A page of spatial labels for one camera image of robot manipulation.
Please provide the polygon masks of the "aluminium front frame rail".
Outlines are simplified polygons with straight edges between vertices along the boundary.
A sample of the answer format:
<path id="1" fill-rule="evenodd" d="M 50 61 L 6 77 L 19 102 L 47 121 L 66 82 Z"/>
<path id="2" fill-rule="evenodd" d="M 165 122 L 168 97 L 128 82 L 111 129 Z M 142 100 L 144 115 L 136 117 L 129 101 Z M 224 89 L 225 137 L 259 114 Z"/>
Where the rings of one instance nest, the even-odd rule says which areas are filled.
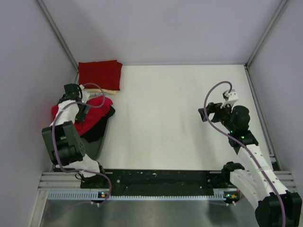
<path id="1" fill-rule="evenodd" d="M 222 188 L 223 179 L 220 171 L 181 171 L 181 170 L 123 170 L 108 169 L 106 176 L 114 188 L 119 185 L 160 183 L 198 183 L 202 188 Z M 45 172 L 42 173 L 39 189 L 101 189 L 107 185 L 106 178 L 94 176 L 88 180 L 75 173 Z"/>

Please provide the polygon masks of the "aluminium corner post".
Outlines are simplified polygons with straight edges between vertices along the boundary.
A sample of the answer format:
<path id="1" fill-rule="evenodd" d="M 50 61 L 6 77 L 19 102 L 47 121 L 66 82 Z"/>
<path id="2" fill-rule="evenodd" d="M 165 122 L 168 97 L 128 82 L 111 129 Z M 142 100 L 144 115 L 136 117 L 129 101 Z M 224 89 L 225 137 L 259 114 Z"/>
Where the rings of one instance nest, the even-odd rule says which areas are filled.
<path id="1" fill-rule="evenodd" d="M 73 54 L 71 53 L 66 41 L 64 40 L 64 37 L 62 36 L 46 4 L 44 3 L 43 0 L 35 0 L 35 2 L 39 7 L 39 9 L 41 10 L 43 16 L 45 17 L 48 25 L 50 26 L 51 31 L 53 32 L 56 40 L 59 42 L 59 45 L 62 48 L 63 52 L 65 53 L 66 57 L 68 58 L 69 62 L 71 63 L 71 65 L 75 70 L 78 70 L 78 63 L 75 60 Z"/>
<path id="2" fill-rule="evenodd" d="M 248 69 L 253 64 L 256 57 L 259 55 L 260 51 L 262 50 L 262 48 L 265 45 L 265 43 L 267 42 L 268 38 L 272 34 L 274 28 L 278 24 L 283 13 L 287 9 L 289 3 L 290 3 L 290 0 L 281 0 L 279 2 L 277 9 L 275 10 L 273 16 L 271 17 L 270 21 L 268 22 L 265 30 L 263 31 L 261 37 L 259 38 L 256 46 L 253 49 L 251 55 L 249 56 L 247 62 L 244 65 L 246 69 Z"/>

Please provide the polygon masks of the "left aluminium corner post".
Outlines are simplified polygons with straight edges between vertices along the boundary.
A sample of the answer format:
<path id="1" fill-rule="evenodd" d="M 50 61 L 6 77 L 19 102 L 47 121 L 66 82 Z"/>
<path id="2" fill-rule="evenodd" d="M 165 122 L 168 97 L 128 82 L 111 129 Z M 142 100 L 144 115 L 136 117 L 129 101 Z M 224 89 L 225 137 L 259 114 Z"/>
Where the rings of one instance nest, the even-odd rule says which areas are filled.
<path id="1" fill-rule="evenodd" d="M 71 65 L 75 70 L 78 70 L 78 63 L 75 60 L 73 54 L 71 53 L 66 41 L 64 40 L 64 37 L 62 36 L 46 4 L 44 3 L 43 0 L 35 0 L 35 2 L 39 7 L 39 9 L 41 10 L 43 16 L 45 17 L 48 25 L 50 26 L 51 31 L 53 32 L 56 40 L 59 42 L 59 45 L 62 48 L 63 52 L 65 53 L 66 57 L 68 58 L 69 62 L 71 63 Z"/>

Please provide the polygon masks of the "right aluminium corner post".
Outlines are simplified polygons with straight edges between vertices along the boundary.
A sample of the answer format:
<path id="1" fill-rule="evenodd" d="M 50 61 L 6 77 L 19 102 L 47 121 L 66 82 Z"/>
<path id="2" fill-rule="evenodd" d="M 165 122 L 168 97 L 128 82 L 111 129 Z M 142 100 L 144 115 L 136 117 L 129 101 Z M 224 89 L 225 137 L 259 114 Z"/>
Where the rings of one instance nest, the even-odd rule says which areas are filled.
<path id="1" fill-rule="evenodd" d="M 287 9 L 289 3 L 290 3 L 290 0 L 281 0 L 279 2 L 277 9 L 275 10 L 273 16 L 271 17 L 270 21 L 268 22 L 265 30 L 263 31 L 261 37 L 259 38 L 256 46 L 253 49 L 251 55 L 249 56 L 247 62 L 244 65 L 246 69 L 248 69 L 253 64 L 256 57 L 259 55 L 260 51 L 262 50 L 262 48 L 265 45 L 265 43 L 267 42 L 268 38 L 272 34 L 274 28 L 278 24 L 283 13 Z"/>

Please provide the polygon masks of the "dark grey plastic tray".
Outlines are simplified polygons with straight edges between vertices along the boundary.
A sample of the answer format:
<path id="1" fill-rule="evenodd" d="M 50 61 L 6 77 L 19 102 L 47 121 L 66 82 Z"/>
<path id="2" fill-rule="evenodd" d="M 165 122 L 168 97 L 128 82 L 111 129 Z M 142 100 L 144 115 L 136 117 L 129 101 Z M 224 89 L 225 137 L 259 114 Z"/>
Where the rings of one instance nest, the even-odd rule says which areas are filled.
<path id="1" fill-rule="evenodd" d="M 97 160 L 101 155 L 106 130 L 106 123 L 97 124 L 81 136 L 85 152 L 93 160 Z"/>

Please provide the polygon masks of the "black t shirt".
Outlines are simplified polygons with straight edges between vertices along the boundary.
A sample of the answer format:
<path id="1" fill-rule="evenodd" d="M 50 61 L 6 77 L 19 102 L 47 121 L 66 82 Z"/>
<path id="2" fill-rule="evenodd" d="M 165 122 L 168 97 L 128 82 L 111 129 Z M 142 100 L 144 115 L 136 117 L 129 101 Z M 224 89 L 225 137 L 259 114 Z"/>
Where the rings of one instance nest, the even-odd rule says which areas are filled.
<path id="1" fill-rule="evenodd" d="M 106 105 L 98 109 L 91 109 L 81 129 L 83 134 L 80 136 L 87 142 L 95 142 L 105 135 L 105 129 L 110 117 L 116 110 L 111 105 Z"/>

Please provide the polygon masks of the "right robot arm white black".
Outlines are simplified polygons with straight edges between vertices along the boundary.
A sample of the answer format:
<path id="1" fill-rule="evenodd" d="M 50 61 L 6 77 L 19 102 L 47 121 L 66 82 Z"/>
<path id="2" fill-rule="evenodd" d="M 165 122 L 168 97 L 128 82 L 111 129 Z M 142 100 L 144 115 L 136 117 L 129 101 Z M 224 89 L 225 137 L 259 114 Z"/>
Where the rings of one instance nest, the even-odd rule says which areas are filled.
<path id="1" fill-rule="evenodd" d="M 226 187 L 236 186 L 242 192 L 255 211 L 258 225 L 299 226 L 302 198 L 298 193 L 290 192 L 267 163 L 249 130 L 248 108 L 209 103 L 198 112 L 203 122 L 209 122 L 211 126 L 220 122 L 228 130 L 229 144 L 241 162 L 225 164 L 221 182 Z"/>

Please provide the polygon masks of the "folded dark red t shirt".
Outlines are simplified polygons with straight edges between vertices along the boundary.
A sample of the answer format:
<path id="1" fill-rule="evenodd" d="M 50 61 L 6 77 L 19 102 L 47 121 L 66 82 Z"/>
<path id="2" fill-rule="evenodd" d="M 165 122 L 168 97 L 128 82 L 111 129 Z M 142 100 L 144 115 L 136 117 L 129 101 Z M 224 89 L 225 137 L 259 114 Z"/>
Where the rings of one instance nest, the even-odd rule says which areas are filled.
<path id="1" fill-rule="evenodd" d="M 80 62 L 79 83 L 94 83 L 102 89 L 120 91 L 122 66 L 117 60 Z"/>

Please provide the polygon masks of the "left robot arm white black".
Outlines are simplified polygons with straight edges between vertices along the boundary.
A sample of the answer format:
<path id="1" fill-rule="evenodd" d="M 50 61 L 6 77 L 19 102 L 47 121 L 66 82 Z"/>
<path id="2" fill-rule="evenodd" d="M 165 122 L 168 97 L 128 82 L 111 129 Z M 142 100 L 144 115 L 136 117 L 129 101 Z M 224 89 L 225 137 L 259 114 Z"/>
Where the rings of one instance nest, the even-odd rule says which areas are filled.
<path id="1" fill-rule="evenodd" d="M 83 122 L 90 108 L 101 108 L 105 103 L 105 93 L 99 105 L 87 103 L 90 94 L 83 85 L 70 83 L 64 86 L 65 93 L 58 102 L 58 112 L 50 126 L 42 129 L 42 136 L 51 162 L 64 173 L 79 173 L 91 177 L 96 187 L 107 183 L 107 175 L 98 161 L 91 159 L 74 123 Z"/>

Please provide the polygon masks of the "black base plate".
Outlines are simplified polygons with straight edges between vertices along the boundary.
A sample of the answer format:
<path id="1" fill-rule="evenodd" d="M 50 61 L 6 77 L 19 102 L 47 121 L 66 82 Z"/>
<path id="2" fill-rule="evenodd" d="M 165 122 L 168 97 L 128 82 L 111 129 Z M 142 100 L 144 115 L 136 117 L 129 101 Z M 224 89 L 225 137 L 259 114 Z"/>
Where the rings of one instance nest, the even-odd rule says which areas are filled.
<path id="1" fill-rule="evenodd" d="M 107 169 L 112 196 L 210 196 L 239 199 L 240 191 L 221 178 L 220 171 Z"/>

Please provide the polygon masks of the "bright pink-red t shirt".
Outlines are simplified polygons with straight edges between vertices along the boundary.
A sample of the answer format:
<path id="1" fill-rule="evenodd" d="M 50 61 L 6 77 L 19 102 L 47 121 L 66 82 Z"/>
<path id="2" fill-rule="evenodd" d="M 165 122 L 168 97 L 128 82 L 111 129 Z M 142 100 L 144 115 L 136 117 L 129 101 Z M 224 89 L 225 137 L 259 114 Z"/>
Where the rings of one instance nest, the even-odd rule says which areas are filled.
<path id="1" fill-rule="evenodd" d="M 95 97 L 89 100 L 87 103 L 93 106 L 100 105 L 103 101 L 103 96 Z M 84 122 L 75 122 L 75 128 L 80 136 L 83 136 L 86 132 L 89 132 L 96 126 L 97 123 L 105 119 L 106 114 L 109 113 L 110 107 L 113 104 L 113 101 L 110 98 L 105 97 L 105 103 L 100 108 L 90 108 Z M 58 112 L 58 104 L 53 106 L 51 109 L 53 120 Z"/>

